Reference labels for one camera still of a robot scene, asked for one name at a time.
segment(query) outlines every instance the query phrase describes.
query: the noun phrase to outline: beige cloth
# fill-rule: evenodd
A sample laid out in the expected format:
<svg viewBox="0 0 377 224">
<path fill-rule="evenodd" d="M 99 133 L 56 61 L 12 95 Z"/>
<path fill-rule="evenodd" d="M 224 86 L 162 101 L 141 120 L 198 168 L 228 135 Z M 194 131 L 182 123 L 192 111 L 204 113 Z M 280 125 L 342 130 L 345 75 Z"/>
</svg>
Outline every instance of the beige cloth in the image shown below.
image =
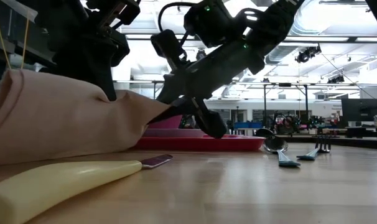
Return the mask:
<svg viewBox="0 0 377 224">
<path fill-rule="evenodd" d="M 131 91 L 10 70 L 0 83 L 0 165 L 123 151 L 169 105 Z"/>
</svg>

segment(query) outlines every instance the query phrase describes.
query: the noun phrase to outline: table surface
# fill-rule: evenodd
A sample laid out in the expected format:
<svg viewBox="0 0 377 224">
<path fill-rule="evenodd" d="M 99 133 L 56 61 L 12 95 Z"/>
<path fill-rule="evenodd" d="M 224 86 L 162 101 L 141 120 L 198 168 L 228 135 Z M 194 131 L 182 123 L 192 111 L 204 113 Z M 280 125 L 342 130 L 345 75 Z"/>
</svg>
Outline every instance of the table surface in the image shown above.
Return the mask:
<svg viewBox="0 0 377 224">
<path fill-rule="evenodd" d="M 314 144 L 290 144 L 287 156 Z M 60 161 L 133 160 L 130 151 Z M 63 224 L 377 224 L 377 150 L 332 146 L 300 169 L 263 153 L 171 153 L 174 159 L 62 202 L 29 222 Z M 0 166 L 0 181 L 50 162 Z"/>
</svg>

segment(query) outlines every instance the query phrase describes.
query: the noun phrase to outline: ceiling light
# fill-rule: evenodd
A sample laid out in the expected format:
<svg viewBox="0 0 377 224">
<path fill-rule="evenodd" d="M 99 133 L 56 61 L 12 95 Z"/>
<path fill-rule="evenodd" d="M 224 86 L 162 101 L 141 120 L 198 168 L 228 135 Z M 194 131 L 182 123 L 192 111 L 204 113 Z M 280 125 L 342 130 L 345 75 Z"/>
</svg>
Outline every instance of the ceiling light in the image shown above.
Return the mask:
<svg viewBox="0 0 377 224">
<path fill-rule="evenodd" d="M 127 34 L 126 38 L 127 39 L 142 39 L 142 40 L 149 40 L 151 38 L 151 34 Z M 183 35 L 177 34 L 175 35 L 177 39 L 182 39 Z M 194 37 L 188 36 L 187 40 L 193 40 Z"/>
<path fill-rule="evenodd" d="M 328 84 L 328 83 L 318 83 L 318 86 L 351 86 L 349 83 L 339 83 L 339 84 Z"/>
<path fill-rule="evenodd" d="M 346 42 L 348 37 L 287 37 L 286 42 Z"/>
<path fill-rule="evenodd" d="M 377 37 L 359 37 L 356 42 L 377 42 Z"/>
<path fill-rule="evenodd" d="M 164 81 L 164 76 L 161 74 L 140 74 L 133 75 L 134 81 Z"/>
<path fill-rule="evenodd" d="M 237 101 L 237 100 L 243 100 L 243 99 L 241 99 L 241 98 L 219 98 L 218 100 Z"/>
<path fill-rule="evenodd" d="M 300 42 L 281 42 L 278 46 L 285 47 L 317 47 L 316 43 L 300 43 Z"/>
<path fill-rule="evenodd" d="M 116 80 L 117 83 L 152 83 L 152 81 L 145 80 Z"/>
</svg>

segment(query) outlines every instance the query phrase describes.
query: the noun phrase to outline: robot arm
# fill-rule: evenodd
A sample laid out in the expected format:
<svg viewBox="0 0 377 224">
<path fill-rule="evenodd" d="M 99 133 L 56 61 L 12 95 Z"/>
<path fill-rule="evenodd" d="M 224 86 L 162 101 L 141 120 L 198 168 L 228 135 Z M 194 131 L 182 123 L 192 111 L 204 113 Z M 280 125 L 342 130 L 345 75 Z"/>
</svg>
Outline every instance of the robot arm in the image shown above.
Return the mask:
<svg viewBox="0 0 377 224">
<path fill-rule="evenodd" d="M 43 72 L 83 80 L 99 86 L 108 99 L 116 99 L 111 67 L 129 53 L 124 34 L 116 30 L 129 25 L 140 13 L 135 0 L 18 0 L 37 11 L 35 23 L 45 29 L 47 48 L 56 64 Z"/>
<path fill-rule="evenodd" d="M 200 128 L 214 138 L 221 138 L 226 127 L 217 113 L 208 111 L 203 100 L 219 87 L 248 68 L 253 74 L 264 68 L 264 57 L 282 42 L 305 0 L 279 0 L 265 12 L 243 9 L 234 18 L 221 0 L 204 0 L 190 8 L 184 18 L 186 35 L 196 35 L 207 47 L 219 46 L 196 62 L 180 57 L 182 44 L 171 30 L 151 37 L 158 55 L 172 68 L 157 100 L 173 104 L 160 115 L 164 119 L 181 111 L 195 115 Z"/>
</svg>

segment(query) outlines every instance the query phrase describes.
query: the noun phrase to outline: blue object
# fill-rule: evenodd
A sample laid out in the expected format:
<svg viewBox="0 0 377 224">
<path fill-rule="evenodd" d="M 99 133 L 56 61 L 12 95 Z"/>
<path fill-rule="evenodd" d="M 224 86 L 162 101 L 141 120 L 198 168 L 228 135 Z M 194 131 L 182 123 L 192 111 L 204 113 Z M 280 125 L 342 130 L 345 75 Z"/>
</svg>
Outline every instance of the blue object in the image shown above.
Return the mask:
<svg viewBox="0 0 377 224">
<path fill-rule="evenodd" d="M 251 128 L 263 128 L 262 122 L 252 122 Z"/>
<path fill-rule="evenodd" d="M 251 123 L 250 122 L 235 122 L 234 123 L 234 129 L 237 128 L 250 128 Z"/>
<path fill-rule="evenodd" d="M 300 166 L 300 163 L 290 160 L 286 155 L 284 155 L 281 150 L 277 150 L 278 153 L 278 166 L 287 168 L 296 168 Z"/>
<path fill-rule="evenodd" d="M 319 149 L 316 147 L 313 151 L 309 152 L 306 155 L 303 156 L 296 156 L 296 158 L 305 160 L 305 161 L 314 161 L 317 157 L 317 153 L 319 152 Z"/>
</svg>

